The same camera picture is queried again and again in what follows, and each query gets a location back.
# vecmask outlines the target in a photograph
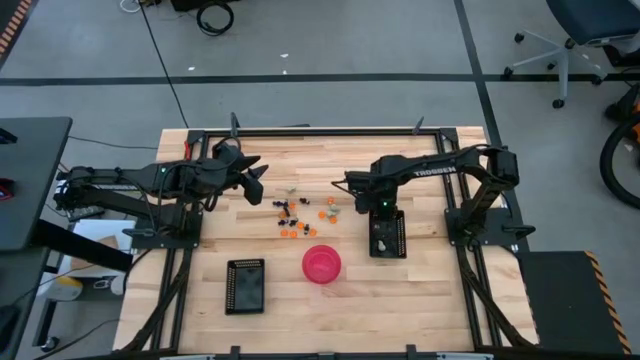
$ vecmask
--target chair wheel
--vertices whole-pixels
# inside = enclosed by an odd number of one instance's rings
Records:
[[[553,100],[554,109],[562,109],[563,107],[564,107],[564,100],[560,100],[560,99]]]
[[[40,346],[40,350],[42,350],[42,352],[49,352],[58,347],[58,344],[60,344],[60,339],[55,336],[49,336],[47,342]]]
[[[502,73],[502,75],[505,79],[509,79],[511,75],[513,75],[513,69],[507,66],[506,68],[504,68],[504,72]]]

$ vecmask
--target wooden tabletop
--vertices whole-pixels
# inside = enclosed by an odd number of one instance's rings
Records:
[[[459,127],[461,147],[484,143],[481,127]],[[187,130],[165,130],[158,161],[182,159]],[[212,213],[205,213],[202,240],[194,252],[182,325],[180,353],[403,352],[472,350],[467,312],[454,249],[449,245],[440,177],[402,186],[398,206],[405,211],[407,259],[374,259],[368,254],[368,216],[354,210],[353,198],[330,185],[345,170],[368,170],[380,156],[435,154],[427,136],[286,136],[242,138],[245,155],[261,155],[269,164],[261,179],[264,199],[249,205],[241,190],[228,191]],[[454,184],[456,195],[459,188]],[[292,198],[300,221],[317,229],[315,237],[280,237],[279,210],[271,204]],[[478,183],[469,181],[471,193]],[[342,210],[338,222],[318,218],[331,196]],[[302,273],[301,261],[312,246],[338,251],[342,270],[336,281],[320,286]],[[128,343],[158,300],[165,250],[154,250],[133,270],[122,307],[114,349]],[[537,342],[518,262],[499,247],[485,247],[485,262],[498,306],[523,336]],[[263,258],[266,262],[265,312],[226,316],[228,260]],[[489,343],[479,306],[483,339]],[[172,309],[165,321],[168,345]]]

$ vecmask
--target gray floor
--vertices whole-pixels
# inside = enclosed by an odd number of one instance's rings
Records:
[[[164,76],[142,15],[121,12],[118,2],[40,0],[0,78]],[[559,42],[566,37],[544,0],[464,0],[464,5],[486,74],[499,74],[507,64],[545,50],[535,41],[512,41],[523,27]],[[202,35],[195,20],[174,13],[169,1],[148,9],[171,76],[471,73],[451,0],[242,0],[232,7],[236,23],[218,38]],[[610,69],[600,50],[586,52]],[[521,71],[546,73],[542,65]],[[585,71],[571,67],[573,73]],[[555,83],[487,87],[503,142],[519,156],[517,194],[525,221],[538,228],[530,237],[532,249],[594,251],[630,342],[640,352],[640,315],[633,307],[640,280],[633,258],[640,251],[633,226],[637,211],[612,199],[597,168],[612,130],[601,113],[626,85],[572,83],[561,111],[550,106]],[[176,92],[194,127],[227,126],[231,111],[243,126],[413,125],[421,116],[425,125],[485,124],[472,82],[199,84],[177,85]],[[58,115],[74,119],[73,135],[126,145],[155,146],[163,128],[182,127],[167,85],[0,87],[2,117]],[[154,158],[153,151],[70,140],[63,162],[141,167]],[[625,184],[635,176],[625,173]],[[64,224],[49,209],[42,216]],[[34,308],[20,359],[38,354],[30,343],[40,307]],[[69,341],[116,318],[119,310],[117,302],[64,304],[52,333]],[[114,332],[115,325],[107,325],[52,359],[104,354]]]

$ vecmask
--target black mat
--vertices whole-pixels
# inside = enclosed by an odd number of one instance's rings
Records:
[[[543,348],[631,353],[593,254],[533,252],[518,258]]]

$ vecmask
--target black power cord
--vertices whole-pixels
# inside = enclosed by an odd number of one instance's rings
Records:
[[[160,49],[158,49],[158,44],[156,43],[156,38],[153,36],[153,31],[151,31],[151,25],[149,25],[149,19],[147,19],[147,13],[144,10],[145,5],[140,5],[140,12],[144,17],[144,22],[147,24],[147,30],[149,30],[149,36],[151,36],[151,41],[153,42],[153,47],[156,49],[156,53],[158,54],[158,60],[160,60],[160,65],[162,65],[162,70],[164,71],[164,76],[167,78],[167,82],[169,83],[169,87],[171,88],[171,92],[173,93],[173,97],[176,99],[176,104],[178,105],[178,110],[180,111],[180,116],[182,117],[182,122],[184,126],[189,129],[189,123],[187,122],[186,117],[184,116],[184,111],[182,111],[182,104],[180,104],[180,99],[178,98],[178,94],[176,93],[176,89],[173,87],[173,83],[171,82],[171,77],[169,77],[169,72],[167,71],[167,67],[164,65],[164,60],[162,60],[162,55],[160,55]]]
[[[227,22],[227,25],[222,28],[214,28],[208,22],[202,20],[202,14],[204,14],[207,9],[214,6],[220,7],[229,15],[229,21]],[[235,16],[233,15],[233,10],[231,10],[231,7],[226,2],[218,0],[210,1],[202,5],[198,10],[198,13],[196,14],[196,22],[198,23],[198,28],[200,29],[200,31],[202,31],[203,34],[209,36],[219,36],[226,33],[227,30],[231,29],[231,27],[233,26],[234,19]]]

